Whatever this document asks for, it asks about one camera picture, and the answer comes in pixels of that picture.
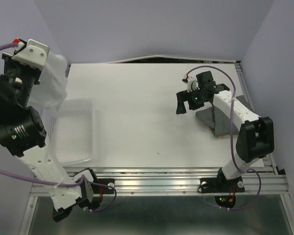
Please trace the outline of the white skirt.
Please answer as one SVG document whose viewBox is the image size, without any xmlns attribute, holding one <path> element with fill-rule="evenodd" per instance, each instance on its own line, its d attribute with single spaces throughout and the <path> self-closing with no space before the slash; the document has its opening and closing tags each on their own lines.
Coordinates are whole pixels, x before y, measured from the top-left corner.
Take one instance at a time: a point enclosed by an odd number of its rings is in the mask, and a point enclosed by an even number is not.
<svg viewBox="0 0 294 235">
<path fill-rule="evenodd" d="M 32 87 L 29 104 L 43 108 L 60 105 L 67 96 L 67 72 L 66 58 L 50 52 L 40 76 L 40 84 Z"/>
</svg>

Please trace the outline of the grey skirt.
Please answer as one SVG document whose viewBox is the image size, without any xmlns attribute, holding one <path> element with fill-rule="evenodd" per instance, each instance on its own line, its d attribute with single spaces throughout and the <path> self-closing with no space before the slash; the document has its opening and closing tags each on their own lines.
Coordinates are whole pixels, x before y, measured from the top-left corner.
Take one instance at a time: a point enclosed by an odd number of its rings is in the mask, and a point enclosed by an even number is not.
<svg viewBox="0 0 294 235">
<path fill-rule="evenodd" d="M 213 106 L 197 111 L 196 118 L 210 129 L 214 137 L 230 135 L 230 118 L 219 108 Z"/>
</svg>

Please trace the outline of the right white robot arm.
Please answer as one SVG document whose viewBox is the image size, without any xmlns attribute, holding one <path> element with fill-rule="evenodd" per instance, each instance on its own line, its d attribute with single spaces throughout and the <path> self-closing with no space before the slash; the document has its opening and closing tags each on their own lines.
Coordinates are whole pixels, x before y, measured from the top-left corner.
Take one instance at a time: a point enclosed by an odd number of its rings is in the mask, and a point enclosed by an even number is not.
<svg viewBox="0 0 294 235">
<path fill-rule="evenodd" d="M 274 151 L 273 121 L 269 117 L 260 117 L 251 111 L 236 97 L 235 87 L 217 84 L 210 71 L 190 77 L 185 74 L 182 80 L 187 88 L 176 94 L 176 114 L 197 110 L 206 102 L 218 108 L 230 122 L 230 136 L 233 127 L 238 129 L 237 140 L 230 141 L 231 160 L 218 170 L 214 178 L 202 178 L 199 193 L 244 192 L 242 175 L 251 172 L 251 165 Z"/>
</svg>

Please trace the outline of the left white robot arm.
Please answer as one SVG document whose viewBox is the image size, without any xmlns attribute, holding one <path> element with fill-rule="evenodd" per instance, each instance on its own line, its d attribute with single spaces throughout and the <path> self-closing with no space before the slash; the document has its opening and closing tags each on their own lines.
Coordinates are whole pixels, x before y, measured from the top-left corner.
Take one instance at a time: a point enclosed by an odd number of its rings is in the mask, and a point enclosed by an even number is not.
<svg viewBox="0 0 294 235">
<path fill-rule="evenodd" d="M 40 114 L 28 100 L 39 83 L 41 70 L 13 60 L 4 52 L 4 73 L 0 74 L 0 145 L 34 173 L 35 179 L 0 170 L 0 174 L 43 185 L 53 201 L 52 217 L 66 218 L 74 206 L 90 209 L 99 180 L 86 169 L 71 178 L 48 144 Z"/>
</svg>

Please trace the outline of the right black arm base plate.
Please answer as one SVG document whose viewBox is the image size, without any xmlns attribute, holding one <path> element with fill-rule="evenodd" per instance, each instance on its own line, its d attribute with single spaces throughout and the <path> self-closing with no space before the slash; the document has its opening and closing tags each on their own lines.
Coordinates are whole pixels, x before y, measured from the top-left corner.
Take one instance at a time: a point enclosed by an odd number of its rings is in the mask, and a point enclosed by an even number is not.
<svg viewBox="0 0 294 235">
<path fill-rule="evenodd" d="M 197 188 L 199 193 L 229 193 L 245 192 L 242 177 L 233 180 L 222 180 L 216 178 L 200 178 L 200 184 Z"/>
</svg>

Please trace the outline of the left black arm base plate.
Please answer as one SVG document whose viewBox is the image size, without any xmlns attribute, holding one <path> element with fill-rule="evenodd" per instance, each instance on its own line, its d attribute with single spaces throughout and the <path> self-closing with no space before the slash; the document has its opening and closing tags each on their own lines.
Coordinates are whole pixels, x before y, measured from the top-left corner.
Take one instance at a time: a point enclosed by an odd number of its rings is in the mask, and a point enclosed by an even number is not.
<svg viewBox="0 0 294 235">
<path fill-rule="evenodd" d="M 115 179 L 113 178 L 99 178 L 98 182 L 91 182 L 91 187 L 94 194 L 100 195 L 112 195 L 114 194 L 113 189 L 115 185 Z"/>
</svg>

